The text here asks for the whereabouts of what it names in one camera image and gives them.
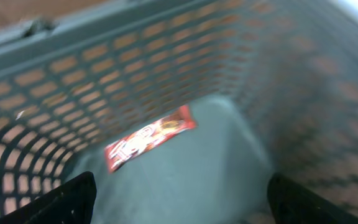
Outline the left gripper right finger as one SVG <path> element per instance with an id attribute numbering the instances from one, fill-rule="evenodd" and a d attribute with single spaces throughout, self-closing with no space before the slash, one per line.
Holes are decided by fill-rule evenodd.
<path id="1" fill-rule="evenodd" d="M 276 224 L 358 224 L 358 217 L 280 173 L 269 180 L 267 198 Z"/>

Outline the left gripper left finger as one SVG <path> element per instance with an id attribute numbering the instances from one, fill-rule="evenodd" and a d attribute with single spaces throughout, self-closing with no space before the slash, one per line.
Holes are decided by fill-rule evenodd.
<path id="1" fill-rule="evenodd" d="M 90 224 L 96 194 L 94 175 L 86 171 L 1 217 L 0 224 Z"/>

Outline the red Top chocolate bar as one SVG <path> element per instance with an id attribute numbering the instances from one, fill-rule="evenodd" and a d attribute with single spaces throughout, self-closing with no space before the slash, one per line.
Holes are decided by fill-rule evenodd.
<path id="1" fill-rule="evenodd" d="M 138 131 L 114 141 L 104 148 L 108 171 L 115 172 L 127 161 L 149 152 L 176 135 L 197 127 L 189 105 L 150 123 Z"/>

